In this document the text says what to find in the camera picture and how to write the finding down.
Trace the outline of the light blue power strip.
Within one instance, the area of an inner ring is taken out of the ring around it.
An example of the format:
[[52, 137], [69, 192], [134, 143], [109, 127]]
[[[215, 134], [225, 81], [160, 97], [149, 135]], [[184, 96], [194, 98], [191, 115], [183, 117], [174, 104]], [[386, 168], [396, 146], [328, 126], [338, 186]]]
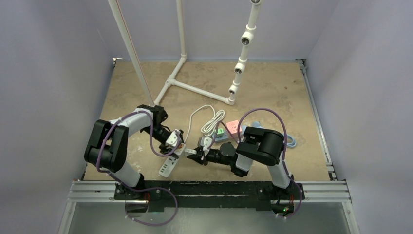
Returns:
[[225, 131], [225, 133], [224, 133], [224, 135], [223, 136], [221, 136], [221, 137], [216, 137], [215, 138], [215, 143], [218, 143], [218, 142], [223, 142], [223, 141], [225, 141], [225, 140], [229, 140], [229, 139], [232, 139], [232, 138], [235, 138], [235, 140], [238, 142], [239, 141], [239, 139], [238, 139], [238, 134], [229, 134], [224, 128], [223, 128], [223, 130]]

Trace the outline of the green plug adapter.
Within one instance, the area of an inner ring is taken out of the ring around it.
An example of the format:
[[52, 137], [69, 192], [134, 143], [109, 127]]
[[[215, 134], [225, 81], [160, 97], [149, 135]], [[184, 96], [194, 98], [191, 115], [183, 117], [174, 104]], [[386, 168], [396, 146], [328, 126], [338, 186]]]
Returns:
[[218, 128], [217, 132], [216, 132], [216, 136], [221, 137], [221, 136], [224, 135], [224, 133], [225, 133], [225, 131], [223, 130], [223, 128]]

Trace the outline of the white USB power strip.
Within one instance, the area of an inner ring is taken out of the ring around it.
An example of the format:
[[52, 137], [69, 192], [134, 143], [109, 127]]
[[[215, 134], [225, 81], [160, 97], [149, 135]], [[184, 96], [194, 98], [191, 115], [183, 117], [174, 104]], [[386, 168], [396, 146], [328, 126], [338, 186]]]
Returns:
[[159, 175], [168, 178], [170, 174], [172, 173], [173, 169], [177, 165], [180, 157], [179, 156], [174, 156], [170, 155], [166, 157], [166, 160], [164, 161], [163, 165], [161, 166], [160, 170], [158, 171]]

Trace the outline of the pink cube adapter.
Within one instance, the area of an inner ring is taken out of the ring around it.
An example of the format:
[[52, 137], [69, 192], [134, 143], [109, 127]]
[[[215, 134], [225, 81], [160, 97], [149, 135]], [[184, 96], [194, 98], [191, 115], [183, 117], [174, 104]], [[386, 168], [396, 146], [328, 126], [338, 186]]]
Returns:
[[239, 121], [238, 120], [233, 120], [225, 123], [225, 126], [227, 127], [227, 132], [230, 134], [238, 134], [242, 132], [242, 128], [238, 126]]

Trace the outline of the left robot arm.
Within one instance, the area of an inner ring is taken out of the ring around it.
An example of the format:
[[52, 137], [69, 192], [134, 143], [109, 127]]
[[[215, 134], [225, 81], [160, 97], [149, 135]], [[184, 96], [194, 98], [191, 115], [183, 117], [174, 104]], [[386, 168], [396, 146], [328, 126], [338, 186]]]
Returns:
[[183, 147], [183, 131], [170, 130], [162, 123], [168, 114], [161, 106], [139, 105], [131, 113], [111, 120], [95, 122], [88, 140], [84, 159], [101, 173], [107, 173], [126, 186], [126, 193], [132, 199], [140, 199], [145, 194], [144, 176], [127, 162], [128, 139], [137, 132], [146, 132], [153, 140], [160, 142], [161, 152], [157, 156], [177, 156]]

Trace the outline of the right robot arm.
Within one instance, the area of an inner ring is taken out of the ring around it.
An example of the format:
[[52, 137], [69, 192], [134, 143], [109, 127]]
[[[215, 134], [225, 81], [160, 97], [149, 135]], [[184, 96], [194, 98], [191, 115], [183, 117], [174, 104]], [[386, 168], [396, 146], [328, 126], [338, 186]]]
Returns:
[[244, 138], [234, 147], [227, 142], [219, 149], [209, 149], [200, 145], [187, 158], [201, 164], [209, 162], [227, 165], [231, 172], [239, 177], [247, 176], [254, 161], [267, 166], [271, 175], [274, 194], [279, 198], [286, 198], [293, 191], [292, 178], [286, 172], [282, 156], [285, 150], [284, 136], [275, 130], [246, 127]]

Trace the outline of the aluminium front rail frame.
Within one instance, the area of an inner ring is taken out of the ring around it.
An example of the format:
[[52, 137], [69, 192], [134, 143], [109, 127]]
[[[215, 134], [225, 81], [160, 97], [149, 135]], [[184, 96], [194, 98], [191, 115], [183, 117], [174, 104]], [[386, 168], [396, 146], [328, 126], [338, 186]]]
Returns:
[[150, 196], [115, 181], [74, 181], [61, 234], [357, 234], [345, 181], [302, 182], [295, 212], [265, 192], [269, 181], [149, 180]]

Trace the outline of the aluminium rail right table edge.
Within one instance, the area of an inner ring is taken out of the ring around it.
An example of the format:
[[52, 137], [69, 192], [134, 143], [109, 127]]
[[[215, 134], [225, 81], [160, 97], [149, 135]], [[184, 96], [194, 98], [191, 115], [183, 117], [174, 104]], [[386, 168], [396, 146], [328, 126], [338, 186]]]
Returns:
[[323, 151], [323, 155], [324, 155], [324, 159], [326, 161], [326, 167], [327, 167], [327, 171], [328, 171], [328, 175], [331, 181], [337, 181], [337, 176], [335, 173], [335, 169], [334, 169], [334, 165], [332, 163], [331, 160], [331, 156], [330, 156], [330, 152], [326, 143], [326, 139], [325, 139], [325, 135], [323, 132], [323, 128], [320, 122], [320, 118], [319, 118], [319, 114], [318, 114], [318, 110], [314, 101], [314, 97], [313, 97], [313, 93], [310, 87], [310, 83], [308, 80], [308, 76], [307, 76], [307, 66], [306, 66], [306, 59], [297, 59], [296, 60], [297, 64], [300, 67], [303, 79], [304, 79], [304, 83], [306, 86], [306, 90], [309, 96], [309, 100], [311, 103], [311, 107], [312, 107], [312, 111], [313, 111], [313, 115], [316, 121], [316, 125], [317, 125], [317, 130], [318, 130], [318, 136], [319, 136], [319, 140], [321, 143], [321, 147], [322, 147], [322, 151]]

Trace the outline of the white PVC pipe frame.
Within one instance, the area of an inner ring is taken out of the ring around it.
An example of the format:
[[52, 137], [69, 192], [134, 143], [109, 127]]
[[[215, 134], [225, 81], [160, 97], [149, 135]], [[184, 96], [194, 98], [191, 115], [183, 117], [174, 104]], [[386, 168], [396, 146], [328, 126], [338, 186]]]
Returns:
[[161, 91], [157, 95], [156, 98], [152, 98], [149, 87], [147, 84], [147, 81], [145, 79], [137, 51], [135, 49], [131, 34], [128, 30], [126, 19], [122, 13], [120, 3], [117, 0], [110, 0], [108, 1], [110, 9], [112, 11], [112, 15], [114, 16], [114, 19], [116, 21], [117, 27], [120, 31], [121, 37], [123, 39], [123, 42], [126, 46], [127, 52], [131, 58], [132, 64], [134, 66], [135, 72], [138, 75], [139, 82], [141, 83], [141, 86], [144, 88], [144, 92], [149, 99], [149, 102], [151, 105], [158, 105], [160, 104], [162, 98], [164, 97], [166, 91], [168, 90], [169, 87], [171, 86], [177, 86], [180, 88], [183, 88], [185, 90], [194, 92], [196, 94], [203, 95], [208, 98], [212, 98], [214, 100], [223, 102], [227, 105], [234, 105], [235, 100], [236, 100], [236, 94], [238, 92], [238, 89], [241, 85], [241, 80], [243, 77], [243, 74], [245, 72], [245, 67], [247, 64], [247, 57], [249, 53], [250, 46], [252, 44], [252, 41], [254, 40], [255, 37], [255, 32], [256, 32], [256, 23], [257, 19], [259, 16], [259, 12], [261, 9], [262, 1], [261, 0], [251, 0], [251, 11], [249, 14], [249, 19], [248, 23], [245, 26], [245, 31], [242, 34], [240, 38], [240, 42], [242, 44], [242, 50], [241, 54], [238, 58], [238, 62], [236, 63], [234, 67], [234, 73], [235, 77], [232, 81], [231, 86], [228, 89], [229, 96], [224, 97], [220, 96], [218, 94], [214, 94], [212, 92], [196, 88], [194, 86], [182, 83], [180, 81], [176, 80], [176, 76], [178, 72], [181, 70], [183, 65], [186, 63], [188, 55], [187, 55], [187, 50], [186, 50], [186, 43], [185, 43], [185, 30], [184, 30], [184, 13], [183, 13], [183, 2], [181, 0], [176, 1], [176, 10], [177, 10], [177, 18], [178, 18], [178, 32], [179, 32], [179, 40], [180, 40], [180, 58], [178, 60], [177, 65], [173, 69], [172, 73], [168, 76], [167, 80], [165, 81]]

